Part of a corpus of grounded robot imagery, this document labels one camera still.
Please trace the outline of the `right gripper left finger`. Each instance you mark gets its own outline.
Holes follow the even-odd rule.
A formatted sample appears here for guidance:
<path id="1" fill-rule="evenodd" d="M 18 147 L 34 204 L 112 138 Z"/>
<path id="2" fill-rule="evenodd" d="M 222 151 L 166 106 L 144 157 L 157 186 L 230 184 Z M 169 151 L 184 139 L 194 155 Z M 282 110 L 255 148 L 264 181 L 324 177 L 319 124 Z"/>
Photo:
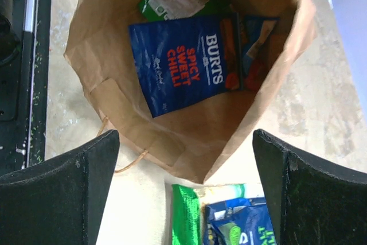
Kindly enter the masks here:
<path id="1" fill-rule="evenodd" d="M 109 130 L 1 176 L 1 244 L 96 244 L 119 146 Z"/>

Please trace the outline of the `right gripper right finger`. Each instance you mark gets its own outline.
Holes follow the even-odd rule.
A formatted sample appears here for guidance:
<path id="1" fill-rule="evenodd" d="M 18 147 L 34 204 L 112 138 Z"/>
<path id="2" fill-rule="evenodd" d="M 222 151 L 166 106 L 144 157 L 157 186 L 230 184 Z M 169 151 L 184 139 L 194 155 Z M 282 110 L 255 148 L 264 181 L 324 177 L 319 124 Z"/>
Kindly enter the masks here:
<path id="1" fill-rule="evenodd" d="M 366 244 L 366 173 L 262 129 L 252 147 L 277 244 Z"/>

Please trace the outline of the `green Chuba cassava chips bag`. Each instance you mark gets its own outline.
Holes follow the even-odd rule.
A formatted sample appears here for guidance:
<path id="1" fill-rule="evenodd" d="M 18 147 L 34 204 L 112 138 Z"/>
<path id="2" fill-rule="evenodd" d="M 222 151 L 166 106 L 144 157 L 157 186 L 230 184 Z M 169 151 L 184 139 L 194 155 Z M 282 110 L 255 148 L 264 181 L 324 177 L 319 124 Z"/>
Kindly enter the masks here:
<path id="1" fill-rule="evenodd" d="M 201 244 L 205 207 L 220 201 L 244 198 L 245 184 L 191 188 L 172 185 L 171 243 Z"/>

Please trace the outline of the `brown paper bag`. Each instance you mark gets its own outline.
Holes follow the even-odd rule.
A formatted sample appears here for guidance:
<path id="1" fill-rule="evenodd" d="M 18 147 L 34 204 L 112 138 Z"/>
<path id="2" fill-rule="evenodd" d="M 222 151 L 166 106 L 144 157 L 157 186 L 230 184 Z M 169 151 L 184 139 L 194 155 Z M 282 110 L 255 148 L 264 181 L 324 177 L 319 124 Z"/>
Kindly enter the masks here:
<path id="1" fill-rule="evenodd" d="M 202 184 L 240 147 L 315 36 L 312 0 L 231 0 L 236 10 L 280 20 L 262 56 L 270 66 L 258 92 L 220 94 L 152 118 L 143 97 L 129 24 L 143 21 L 140 0 L 79 0 L 65 58 L 84 95 L 123 141 L 173 176 Z"/>

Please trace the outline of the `blue Burts chilli crisps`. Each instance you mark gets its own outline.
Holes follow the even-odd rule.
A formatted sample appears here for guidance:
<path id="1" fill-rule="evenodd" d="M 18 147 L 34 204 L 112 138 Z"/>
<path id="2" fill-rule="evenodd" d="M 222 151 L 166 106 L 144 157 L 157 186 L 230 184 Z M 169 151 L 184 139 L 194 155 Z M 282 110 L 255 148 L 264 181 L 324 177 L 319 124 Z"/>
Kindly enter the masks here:
<path id="1" fill-rule="evenodd" d="M 239 27 L 236 13 L 128 27 L 139 84 L 152 117 L 243 89 Z"/>

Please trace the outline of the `light blue white snack packet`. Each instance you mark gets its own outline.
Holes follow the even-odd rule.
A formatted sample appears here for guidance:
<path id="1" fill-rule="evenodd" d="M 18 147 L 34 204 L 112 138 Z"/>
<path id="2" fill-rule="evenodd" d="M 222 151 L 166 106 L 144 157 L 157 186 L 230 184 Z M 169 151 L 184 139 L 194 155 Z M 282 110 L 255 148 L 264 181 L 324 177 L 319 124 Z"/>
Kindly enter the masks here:
<path id="1" fill-rule="evenodd" d="M 244 87 L 250 91 L 257 91 L 260 75 L 265 65 L 259 58 L 259 52 L 278 23 L 278 17 L 264 17 L 246 15 L 242 19 L 242 29 L 245 41 L 241 46 L 241 63 L 244 77 Z"/>

